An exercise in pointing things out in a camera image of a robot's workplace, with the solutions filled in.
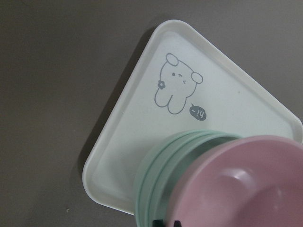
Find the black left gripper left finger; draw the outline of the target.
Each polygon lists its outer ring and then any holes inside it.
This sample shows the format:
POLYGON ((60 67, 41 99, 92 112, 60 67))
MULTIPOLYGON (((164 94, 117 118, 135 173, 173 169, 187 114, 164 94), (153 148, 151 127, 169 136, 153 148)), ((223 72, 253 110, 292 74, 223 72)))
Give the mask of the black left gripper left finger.
POLYGON ((152 227, 165 227, 163 219, 153 220, 152 227))

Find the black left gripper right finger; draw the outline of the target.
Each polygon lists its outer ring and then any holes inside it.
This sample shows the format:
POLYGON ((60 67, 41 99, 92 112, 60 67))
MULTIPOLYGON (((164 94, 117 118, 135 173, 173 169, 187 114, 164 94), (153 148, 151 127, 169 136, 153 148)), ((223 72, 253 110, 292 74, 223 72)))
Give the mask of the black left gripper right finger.
POLYGON ((179 220, 175 220, 174 227, 181 227, 181 222, 179 220))

